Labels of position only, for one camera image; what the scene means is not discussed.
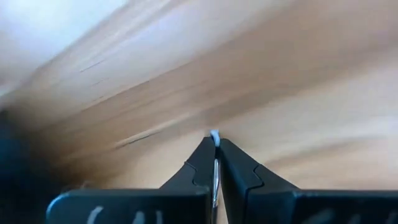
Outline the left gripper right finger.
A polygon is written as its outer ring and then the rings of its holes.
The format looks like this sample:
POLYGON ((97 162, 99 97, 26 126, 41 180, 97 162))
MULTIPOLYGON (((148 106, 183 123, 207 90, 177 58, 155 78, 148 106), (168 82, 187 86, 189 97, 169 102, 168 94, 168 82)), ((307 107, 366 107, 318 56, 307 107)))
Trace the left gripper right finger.
POLYGON ((218 150, 229 224, 398 224, 398 190, 300 189, 228 139, 218 150))

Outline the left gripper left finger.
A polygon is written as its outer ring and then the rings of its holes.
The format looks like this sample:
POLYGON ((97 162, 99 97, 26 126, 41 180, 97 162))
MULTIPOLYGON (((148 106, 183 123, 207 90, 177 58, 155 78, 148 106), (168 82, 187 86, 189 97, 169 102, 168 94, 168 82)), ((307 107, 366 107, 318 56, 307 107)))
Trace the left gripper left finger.
POLYGON ((59 195, 46 224, 211 224, 216 147, 204 137, 158 189, 83 189, 59 195))

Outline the black silver-ferrule powder brush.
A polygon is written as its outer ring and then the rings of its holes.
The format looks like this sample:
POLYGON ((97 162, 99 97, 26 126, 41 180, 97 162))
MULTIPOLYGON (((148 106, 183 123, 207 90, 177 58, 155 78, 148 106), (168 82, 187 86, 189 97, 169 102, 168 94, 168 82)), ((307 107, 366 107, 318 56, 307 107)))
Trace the black silver-ferrule powder brush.
POLYGON ((210 131, 210 136, 215 144, 216 153, 214 159, 214 168, 213 168, 213 201, 212 201, 212 218, 211 224, 217 224, 217 216, 218 216, 218 194, 220 191, 220 162, 218 160, 218 148, 220 147, 220 134, 217 129, 212 129, 210 131))

